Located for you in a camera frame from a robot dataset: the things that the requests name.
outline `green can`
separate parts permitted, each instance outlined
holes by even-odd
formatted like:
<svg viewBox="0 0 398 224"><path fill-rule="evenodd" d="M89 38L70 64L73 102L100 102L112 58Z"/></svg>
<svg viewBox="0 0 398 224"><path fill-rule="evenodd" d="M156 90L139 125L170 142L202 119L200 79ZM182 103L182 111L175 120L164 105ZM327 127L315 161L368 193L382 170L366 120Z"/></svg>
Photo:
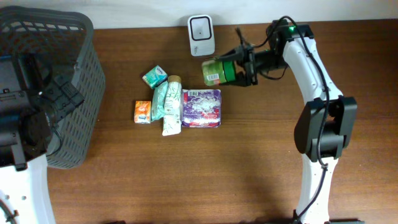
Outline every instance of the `green can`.
<svg viewBox="0 0 398 224"><path fill-rule="evenodd" d="M207 60L201 65L205 84L208 86L235 81L234 62Z"/></svg>

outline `orange and white package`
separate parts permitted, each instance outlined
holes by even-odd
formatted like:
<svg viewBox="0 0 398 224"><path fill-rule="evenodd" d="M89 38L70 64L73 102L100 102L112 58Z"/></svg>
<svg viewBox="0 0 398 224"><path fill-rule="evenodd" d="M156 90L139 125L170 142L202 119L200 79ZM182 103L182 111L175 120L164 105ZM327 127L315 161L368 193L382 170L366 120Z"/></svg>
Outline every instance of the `orange and white package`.
<svg viewBox="0 0 398 224"><path fill-rule="evenodd" d="M138 124L150 124L150 101L136 101L134 122Z"/></svg>

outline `wooden tabletop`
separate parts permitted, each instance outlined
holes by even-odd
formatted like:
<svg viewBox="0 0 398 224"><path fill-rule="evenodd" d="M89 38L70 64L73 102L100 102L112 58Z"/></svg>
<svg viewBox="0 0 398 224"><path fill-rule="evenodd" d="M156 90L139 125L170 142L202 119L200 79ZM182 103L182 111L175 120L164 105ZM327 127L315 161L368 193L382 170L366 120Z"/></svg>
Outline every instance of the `wooden tabletop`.
<svg viewBox="0 0 398 224"><path fill-rule="evenodd" d="M398 21L310 23L323 64L358 114L331 185L333 219L398 220ZM240 26L260 43L267 24ZM238 45L235 26L214 27L216 54ZM141 75L160 65L185 89L207 88L203 58L186 27L96 30L106 91L85 163L49 169L57 223L238 223L290 218L302 160L294 127L303 109L295 78L221 86L222 125L162 136L162 122L134 124L136 100L153 91ZM281 70L270 75L278 76Z"/></svg>

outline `teal package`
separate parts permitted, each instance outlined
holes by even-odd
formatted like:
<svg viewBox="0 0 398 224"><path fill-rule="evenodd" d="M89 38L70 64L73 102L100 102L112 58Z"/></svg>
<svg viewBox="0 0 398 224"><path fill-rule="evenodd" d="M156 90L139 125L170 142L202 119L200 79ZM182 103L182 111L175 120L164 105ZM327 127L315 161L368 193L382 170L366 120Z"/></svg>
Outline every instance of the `teal package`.
<svg viewBox="0 0 398 224"><path fill-rule="evenodd" d="M167 74L160 66L156 65L156 67L145 74L142 79L153 89L167 79Z"/></svg>
<svg viewBox="0 0 398 224"><path fill-rule="evenodd" d="M156 121L164 117L164 100L166 98L168 83L163 82L155 88L154 98L152 99L152 121Z"/></svg>

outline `purple package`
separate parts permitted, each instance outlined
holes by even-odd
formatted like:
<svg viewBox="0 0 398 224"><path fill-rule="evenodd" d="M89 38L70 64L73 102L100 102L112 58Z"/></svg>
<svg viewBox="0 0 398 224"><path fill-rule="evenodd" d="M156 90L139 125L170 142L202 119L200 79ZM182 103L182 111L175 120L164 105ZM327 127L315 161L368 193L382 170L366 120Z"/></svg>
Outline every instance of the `purple package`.
<svg viewBox="0 0 398 224"><path fill-rule="evenodd" d="M221 90L182 91L182 126L216 128L221 124Z"/></svg>

